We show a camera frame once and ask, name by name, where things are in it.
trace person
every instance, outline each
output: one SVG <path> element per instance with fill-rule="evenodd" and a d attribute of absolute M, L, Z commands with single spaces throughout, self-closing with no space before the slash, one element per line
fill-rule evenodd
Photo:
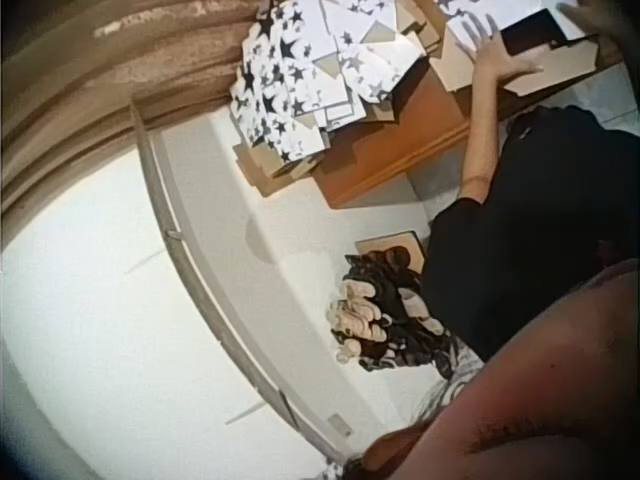
<path fill-rule="evenodd" d="M 637 37 L 619 29 L 624 22 L 609 3 L 564 11 L 613 34 L 630 73 L 638 71 Z M 470 320 L 452 316 L 448 326 L 461 327 L 486 367 L 450 405 L 374 442 L 343 479 L 640 478 L 638 139 L 606 132 L 577 109 L 537 112 L 514 124 L 498 165 L 497 84 L 536 65 L 511 57 L 495 26 L 489 34 L 474 23 L 463 185 L 434 222 L 425 279 L 438 277 L 434 256 L 442 253 L 435 270 L 459 303 L 470 294 L 479 308 L 479 288 L 506 306 L 454 312 L 467 308 Z"/>
<path fill-rule="evenodd" d="M 344 480 L 637 479 L 638 263 L 519 332 L 435 417 L 378 439 Z"/>
<path fill-rule="evenodd" d="M 640 140 L 589 112 L 537 108 L 512 124 L 498 161 L 497 90 L 534 72 L 495 22 L 469 15 L 476 52 L 457 200 L 434 220 L 422 296 L 484 361 L 581 282 L 638 254 Z"/>

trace white floor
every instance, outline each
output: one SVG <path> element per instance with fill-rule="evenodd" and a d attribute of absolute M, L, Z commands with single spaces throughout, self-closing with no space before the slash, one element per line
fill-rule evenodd
<path fill-rule="evenodd" d="M 542 102 L 542 105 L 576 105 L 592 111 L 605 128 L 625 130 L 640 136 L 638 106 L 623 65 L 612 67 L 563 90 Z M 464 145 L 459 145 L 440 158 L 423 162 L 409 172 L 409 180 L 424 205 L 429 221 L 455 199 L 463 155 Z"/>

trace hand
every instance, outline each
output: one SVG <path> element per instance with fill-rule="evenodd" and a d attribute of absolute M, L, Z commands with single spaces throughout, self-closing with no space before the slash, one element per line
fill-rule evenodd
<path fill-rule="evenodd" d="M 633 36 L 631 22 L 613 0 L 582 0 L 576 7 L 558 4 L 558 10 L 588 34 L 599 33 L 613 40 Z"/>
<path fill-rule="evenodd" d="M 463 22 L 463 27 L 471 37 L 476 51 L 474 52 L 462 44 L 460 44 L 460 48 L 473 60 L 475 64 L 473 75 L 475 78 L 480 77 L 501 82 L 518 75 L 541 71 L 541 67 L 534 61 L 512 57 L 507 52 L 500 29 L 491 15 L 487 15 L 491 32 L 487 32 L 478 17 L 473 13 L 468 13 L 468 15 L 475 27 L 475 31 L 467 22 Z"/>

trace brown cardboard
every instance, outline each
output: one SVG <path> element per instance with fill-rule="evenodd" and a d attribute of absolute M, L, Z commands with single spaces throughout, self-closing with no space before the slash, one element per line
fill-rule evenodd
<path fill-rule="evenodd" d="M 400 33 L 416 32 L 422 25 L 403 5 L 403 2 L 396 2 L 396 28 Z"/>
<path fill-rule="evenodd" d="M 419 274 L 422 273 L 425 262 L 424 249 L 415 232 L 398 233 L 356 242 L 356 250 L 360 255 L 374 251 L 384 252 L 392 247 L 405 247 L 411 258 L 409 269 Z"/>
<path fill-rule="evenodd" d="M 297 162 L 289 173 L 272 178 L 269 177 L 256 162 L 256 158 L 252 155 L 254 149 L 241 143 L 233 147 L 233 150 L 238 157 L 236 163 L 247 180 L 247 183 L 255 187 L 264 198 L 288 187 L 301 178 L 305 178 L 318 163 L 317 158 L 304 159 Z"/>
<path fill-rule="evenodd" d="M 380 103 L 363 103 L 367 116 L 360 120 L 360 122 L 394 122 L 396 120 L 391 99 Z"/>
<path fill-rule="evenodd" d="M 440 58 L 431 57 L 429 63 L 447 92 L 471 85 L 473 62 L 458 46 L 453 32 L 448 28 L 444 31 L 442 55 Z"/>
<path fill-rule="evenodd" d="M 426 25 L 428 23 L 427 17 L 425 16 L 424 12 L 416 4 L 416 2 L 414 0 L 396 0 L 396 6 L 398 7 L 398 10 L 400 9 L 400 7 L 402 9 L 406 10 L 406 12 L 411 17 L 413 17 L 413 19 L 415 20 L 415 22 L 419 26 L 422 27 L 422 26 L 424 26 L 424 25 Z"/>
<path fill-rule="evenodd" d="M 598 45 L 589 40 L 551 50 L 538 57 L 536 61 L 543 68 L 542 72 L 516 78 L 504 88 L 523 97 L 543 88 L 586 75 L 596 69 L 597 55 Z"/>
<path fill-rule="evenodd" d="M 558 83 L 576 78 L 595 70 L 598 45 L 583 40 L 571 46 L 548 50 L 536 56 L 536 63 L 544 71 L 523 75 L 505 85 L 505 89 L 519 96 L 542 90 Z M 531 51 L 521 54 L 531 57 Z M 447 28 L 444 34 L 442 55 L 431 57 L 431 66 L 448 92 L 471 85 L 473 62 L 458 46 L 454 34 Z"/>
<path fill-rule="evenodd" d="M 440 45 L 440 35 L 438 35 L 436 29 L 430 23 L 427 23 L 422 30 L 418 32 L 418 38 L 424 49 L 430 55 L 437 50 Z"/>

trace floor tile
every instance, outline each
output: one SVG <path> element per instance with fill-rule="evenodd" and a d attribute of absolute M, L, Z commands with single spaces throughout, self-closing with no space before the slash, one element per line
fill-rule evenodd
<path fill-rule="evenodd" d="M 593 112 L 601 123 L 636 108 L 629 74 L 622 64 L 589 77 L 541 104 L 548 107 L 576 105 Z"/>
<path fill-rule="evenodd" d="M 635 110 L 621 115 L 606 122 L 604 127 L 608 130 L 624 130 L 640 137 L 640 113 Z"/>

